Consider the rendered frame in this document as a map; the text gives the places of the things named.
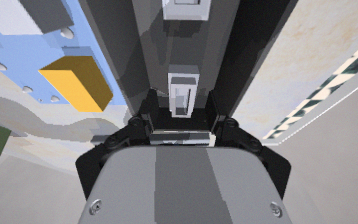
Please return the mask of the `yellow rectangular block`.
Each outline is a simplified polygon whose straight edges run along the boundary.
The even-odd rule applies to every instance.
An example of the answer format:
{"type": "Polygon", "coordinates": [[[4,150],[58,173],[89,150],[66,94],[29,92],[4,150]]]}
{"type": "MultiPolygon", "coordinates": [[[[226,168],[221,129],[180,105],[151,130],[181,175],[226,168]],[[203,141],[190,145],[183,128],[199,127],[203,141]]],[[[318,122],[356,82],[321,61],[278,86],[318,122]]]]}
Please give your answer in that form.
{"type": "Polygon", "coordinates": [[[103,112],[114,96],[92,56],[63,56],[38,71],[79,112],[103,112]]]}

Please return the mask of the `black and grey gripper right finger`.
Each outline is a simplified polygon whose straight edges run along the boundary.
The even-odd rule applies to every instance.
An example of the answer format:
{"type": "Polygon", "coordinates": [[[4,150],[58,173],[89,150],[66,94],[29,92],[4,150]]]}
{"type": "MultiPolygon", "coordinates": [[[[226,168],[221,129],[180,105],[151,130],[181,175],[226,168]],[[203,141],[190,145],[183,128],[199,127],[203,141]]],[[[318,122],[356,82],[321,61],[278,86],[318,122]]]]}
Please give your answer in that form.
{"type": "Polygon", "coordinates": [[[291,172],[290,162],[267,146],[263,146],[259,139],[241,129],[237,120],[229,118],[217,90],[209,91],[205,112],[209,131],[216,136],[214,146],[239,148],[256,155],[268,171],[283,201],[291,172]]]}

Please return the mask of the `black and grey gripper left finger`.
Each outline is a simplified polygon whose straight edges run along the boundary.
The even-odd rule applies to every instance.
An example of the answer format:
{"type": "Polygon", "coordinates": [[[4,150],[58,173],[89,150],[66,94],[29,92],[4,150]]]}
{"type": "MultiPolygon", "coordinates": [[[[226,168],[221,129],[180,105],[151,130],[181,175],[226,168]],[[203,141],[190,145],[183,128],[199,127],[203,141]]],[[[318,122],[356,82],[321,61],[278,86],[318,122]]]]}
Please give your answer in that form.
{"type": "Polygon", "coordinates": [[[129,146],[151,145],[149,135],[155,131],[158,112],[157,91],[149,89],[137,116],[130,118],[127,126],[110,135],[104,143],[78,157],[75,165],[86,201],[102,167],[112,153],[129,146]]]}

